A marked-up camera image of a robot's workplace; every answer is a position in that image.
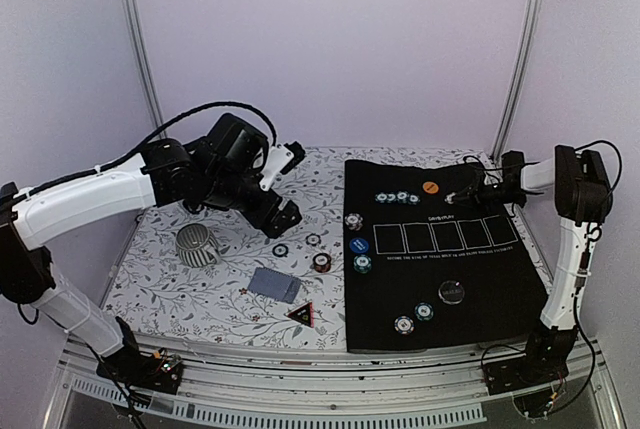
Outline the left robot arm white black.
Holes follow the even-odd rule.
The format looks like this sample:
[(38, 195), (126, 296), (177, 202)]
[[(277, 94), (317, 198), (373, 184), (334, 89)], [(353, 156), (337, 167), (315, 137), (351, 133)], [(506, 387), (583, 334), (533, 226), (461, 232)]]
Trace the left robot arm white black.
[(56, 268), (47, 243), (58, 236), (121, 213), (182, 203), (236, 210), (270, 238), (298, 224), (301, 214), (272, 188), (279, 175), (305, 157), (297, 143), (267, 147), (252, 136), (188, 145), (164, 139), (144, 145), (109, 169), (53, 187), (1, 189), (1, 294), (29, 305), (82, 339), (128, 383), (148, 375), (130, 327), (99, 309)]

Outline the green 50 chip row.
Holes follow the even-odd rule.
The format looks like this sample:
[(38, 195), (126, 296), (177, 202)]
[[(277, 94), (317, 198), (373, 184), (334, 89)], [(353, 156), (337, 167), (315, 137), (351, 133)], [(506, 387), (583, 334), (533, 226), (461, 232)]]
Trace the green 50 chip row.
[(397, 191), (377, 193), (374, 196), (374, 201), (378, 204), (417, 205), (421, 199), (417, 194), (412, 194), (407, 191)]

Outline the black red 100 chip stack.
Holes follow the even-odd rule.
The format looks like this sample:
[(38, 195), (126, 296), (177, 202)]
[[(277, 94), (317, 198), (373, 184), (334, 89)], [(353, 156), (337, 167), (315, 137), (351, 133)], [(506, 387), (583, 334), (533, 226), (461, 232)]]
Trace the black red 100 chip stack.
[(327, 253), (318, 253), (312, 259), (312, 267), (318, 273), (327, 273), (331, 269), (332, 259)]

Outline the blue small blind button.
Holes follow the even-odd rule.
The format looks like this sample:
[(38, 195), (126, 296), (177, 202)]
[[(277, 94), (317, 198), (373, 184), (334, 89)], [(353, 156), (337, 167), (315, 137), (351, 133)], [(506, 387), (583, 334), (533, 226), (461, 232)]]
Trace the blue small blind button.
[(369, 251), (370, 245), (366, 239), (362, 237), (355, 237), (350, 240), (349, 249), (354, 254), (365, 254)]

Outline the orange big blind button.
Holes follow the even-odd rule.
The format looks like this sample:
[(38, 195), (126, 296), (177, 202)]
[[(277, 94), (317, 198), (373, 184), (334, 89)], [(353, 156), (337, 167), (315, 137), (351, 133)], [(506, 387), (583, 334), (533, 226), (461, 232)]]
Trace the orange big blind button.
[(439, 192), (439, 185), (433, 181), (426, 181), (423, 183), (422, 189), (425, 193), (434, 195)]

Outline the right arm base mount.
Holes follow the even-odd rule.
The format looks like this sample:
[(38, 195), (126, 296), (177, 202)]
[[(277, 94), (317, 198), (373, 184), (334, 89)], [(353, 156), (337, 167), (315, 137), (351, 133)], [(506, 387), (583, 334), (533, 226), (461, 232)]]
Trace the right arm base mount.
[(548, 328), (539, 322), (529, 334), (524, 354), (497, 362), (482, 362), (490, 395), (503, 394), (560, 381), (569, 375), (567, 359), (578, 336), (578, 328)]

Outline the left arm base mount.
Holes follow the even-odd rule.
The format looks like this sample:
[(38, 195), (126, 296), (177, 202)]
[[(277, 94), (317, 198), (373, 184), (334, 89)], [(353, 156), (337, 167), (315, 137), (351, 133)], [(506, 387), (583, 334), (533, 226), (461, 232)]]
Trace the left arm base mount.
[(184, 371), (182, 358), (165, 348), (143, 354), (129, 325), (119, 316), (115, 320), (123, 335), (123, 347), (111, 356), (101, 356), (96, 374), (127, 387), (176, 395)]

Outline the clear round dealer button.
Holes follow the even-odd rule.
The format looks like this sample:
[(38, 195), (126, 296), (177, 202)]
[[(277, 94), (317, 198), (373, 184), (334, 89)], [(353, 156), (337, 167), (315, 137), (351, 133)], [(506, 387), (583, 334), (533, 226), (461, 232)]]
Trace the clear round dealer button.
[(440, 284), (438, 288), (438, 296), (444, 304), (458, 305), (464, 300), (466, 291), (461, 282), (456, 280), (447, 280)]

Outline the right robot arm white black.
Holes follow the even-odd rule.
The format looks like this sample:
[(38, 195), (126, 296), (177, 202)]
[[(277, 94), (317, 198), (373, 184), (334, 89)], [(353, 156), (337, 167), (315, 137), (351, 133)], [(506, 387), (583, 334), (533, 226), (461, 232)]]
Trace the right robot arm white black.
[(522, 207), (529, 196), (553, 190), (560, 218), (560, 248), (540, 326), (549, 334), (576, 330), (583, 291), (591, 275), (591, 256), (602, 237), (618, 183), (609, 179), (601, 154), (590, 144), (578, 148), (557, 145), (551, 158), (527, 162), (522, 152), (509, 151), (501, 156), (499, 181), (487, 183), (484, 167), (475, 171), (477, 175), (467, 187), (445, 197), (448, 204), (488, 208), (513, 203)]

